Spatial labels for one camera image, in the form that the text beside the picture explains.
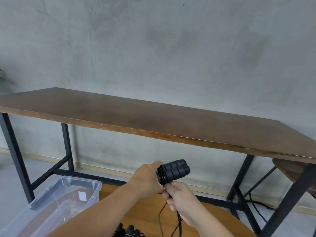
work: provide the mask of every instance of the stool seat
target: stool seat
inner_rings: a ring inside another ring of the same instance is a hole
[[[99,198],[104,199],[106,196],[115,191],[118,187],[104,184],[100,190]],[[166,200],[160,194],[156,194],[150,198],[141,199],[124,217],[122,220],[123,228],[127,229],[129,225],[134,225],[135,228],[143,232],[147,237],[161,237],[162,226],[163,234],[169,237],[179,236],[177,229],[178,219],[175,212],[172,212],[168,206],[165,206]],[[239,219],[231,215],[217,206],[203,203],[204,207],[215,216],[235,237],[256,237],[256,235]],[[183,237],[199,237],[199,233],[195,228],[188,226],[182,221],[182,236]]]
[[[272,159],[272,162],[293,183],[296,182],[308,165],[308,163],[274,158]],[[307,192],[316,196],[316,182],[312,183]]]

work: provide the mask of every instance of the concrete wall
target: concrete wall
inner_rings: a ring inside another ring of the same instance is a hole
[[[277,119],[316,139],[316,0],[0,0],[2,92],[64,87]],[[12,116],[22,151],[63,157],[59,123]],[[83,127],[82,163],[133,172],[185,158],[228,191],[243,154]],[[0,147],[6,147],[1,135]],[[257,157],[242,190],[273,167]],[[275,171],[254,196],[280,200]],[[301,205],[316,208],[305,195]]]

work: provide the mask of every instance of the baseboard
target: baseboard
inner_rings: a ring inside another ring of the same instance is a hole
[[[6,148],[0,148],[0,153],[10,154],[10,151],[8,149],[6,149]],[[36,155],[36,154],[31,154],[31,153],[23,153],[22,155],[25,158],[43,160],[43,161],[52,162],[52,163],[57,163],[58,161],[60,161],[60,159],[57,159],[57,158],[54,158],[54,157],[43,156],[43,155]],[[87,164],[83,164],[83,163],[74,162],[74,165],[75,165],[76,168],[82,168],[82,169],[102,172],[102,173],[116,175],[116,176],[121,176],[121,177],[130,178],[132,176],[131,173],[111,170],[111,169],[98,167],[98,166],[87,165]],[[223,197],[226,197],[228,195],[227,191],[214,190],[214,189],[210,189],[210,188],[206,188],[206,187],[200,187],[200,186],[195,186],[195,185],[189,185],[189,187],[190,187],[191,190],[197,191],[197,192],[201,192],[201,193],[217,195],[217,196],[223,196]],[[252,197],[252,199],[255,200],[255,201],[259,201],[259,202],[265,203],[266,205],[271,206],[273,208],[278,207],[279,204],[280,204],[278,201],[265,200],[265,199],[261,199],[261,198],[258,198],[258,197]],[[308,207],[304,207],[304,206],[296,205],[293,208],[293,210],[296,211],[296,212],[303,213],[303,214],[316,215],[316,209],[308,208]]]

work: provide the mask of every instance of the hand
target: hand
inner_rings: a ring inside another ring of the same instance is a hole
[[[163,165],[161,161],[152,164],[144,164],[139,167],[128,184],[137,189],[140,198],[150,197],[157,193],[162,193],[164,188],[158,182],[156,171]]]
[[[194,228],[197,227],[195,217],[205,208],[187,184],[177,181],[166,184],[162,196],[167,199],[172,211],[178,211],[180,213],[187,225]]]

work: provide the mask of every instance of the plastic storage box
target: plastic storage box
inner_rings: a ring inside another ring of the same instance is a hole
[[[62,176],[34,199],[0,237],[44,237],[99,201],[100,181]]]

